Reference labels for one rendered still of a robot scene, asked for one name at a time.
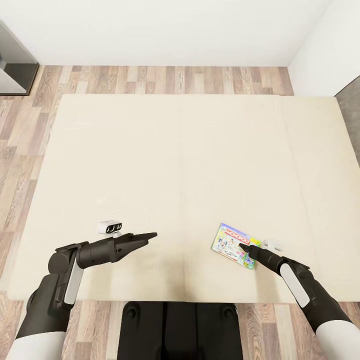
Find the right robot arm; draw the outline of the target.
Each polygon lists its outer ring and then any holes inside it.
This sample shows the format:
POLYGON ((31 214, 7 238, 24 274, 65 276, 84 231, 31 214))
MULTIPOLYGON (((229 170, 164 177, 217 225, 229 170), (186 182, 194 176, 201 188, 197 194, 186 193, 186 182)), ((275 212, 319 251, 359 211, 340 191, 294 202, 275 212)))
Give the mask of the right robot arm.
POLYGON ((310 267, 274 253, 284 245, 271 238, 264 246, 239 246, 249 257, 282 277, 302 309, 328 360, 360 360, 360 329, 314 278, 310 267))

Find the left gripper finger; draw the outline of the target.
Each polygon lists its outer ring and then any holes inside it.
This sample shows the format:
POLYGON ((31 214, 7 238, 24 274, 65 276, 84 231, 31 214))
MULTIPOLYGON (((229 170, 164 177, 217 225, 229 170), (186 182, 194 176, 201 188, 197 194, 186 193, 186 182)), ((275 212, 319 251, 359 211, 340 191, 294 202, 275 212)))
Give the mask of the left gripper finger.
POLYGON ((140 249, 148 244, 149 244, 148 239, 122 242, 122 243, 118 243, 115 245, 114 252, 116 253, 116 258, 118 260, 121 260, 128 253, 131 253, 137 249, 140 249))
POLYGON ((123 239, 127 239, 129 237, 132 238, 132 241, 140 241, 140 240, 150 240, 152 238, 155 238, 157 236, 157 232, 153 232, 153 233, 145 233, 145 234, 137 234, 137 235, 134 235, 132 233, 129 233, 129 235, 127 236, 124 236, 123 239))

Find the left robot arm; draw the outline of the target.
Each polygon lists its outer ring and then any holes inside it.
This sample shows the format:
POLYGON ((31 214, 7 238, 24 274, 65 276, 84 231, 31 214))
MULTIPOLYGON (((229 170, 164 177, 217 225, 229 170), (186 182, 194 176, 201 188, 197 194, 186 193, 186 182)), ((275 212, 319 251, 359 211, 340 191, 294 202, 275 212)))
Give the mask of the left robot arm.
POLYGON ((149 244, 157 232, 119 231, 116 220, 98 222, 96 232, 105 239, 59 247, 48 262, 49 274, 31 294, 26 316, 5 360, 61 360, 64 341, 86 268, 119 262, 125 255, 149 244))

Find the board game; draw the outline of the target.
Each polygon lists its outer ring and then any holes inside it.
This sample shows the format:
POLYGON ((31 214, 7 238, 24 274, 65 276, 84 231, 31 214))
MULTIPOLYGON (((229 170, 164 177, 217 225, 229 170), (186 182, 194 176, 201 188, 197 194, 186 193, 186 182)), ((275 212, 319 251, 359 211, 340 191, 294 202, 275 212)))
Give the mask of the board game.
POLYGON ((222 222, 211 248, 252 270, 256 260, 249 257, 250 252, 245 252, 240 243, 261 247, 262 242, 222 222))

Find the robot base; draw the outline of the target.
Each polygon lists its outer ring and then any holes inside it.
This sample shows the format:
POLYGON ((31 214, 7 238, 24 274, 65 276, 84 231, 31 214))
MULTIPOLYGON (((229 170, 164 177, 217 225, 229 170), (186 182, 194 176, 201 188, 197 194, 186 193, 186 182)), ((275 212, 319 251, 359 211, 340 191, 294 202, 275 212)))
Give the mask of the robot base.
POLYGON ((236 303, 125 301, 116 360, 244 360, 236 303))

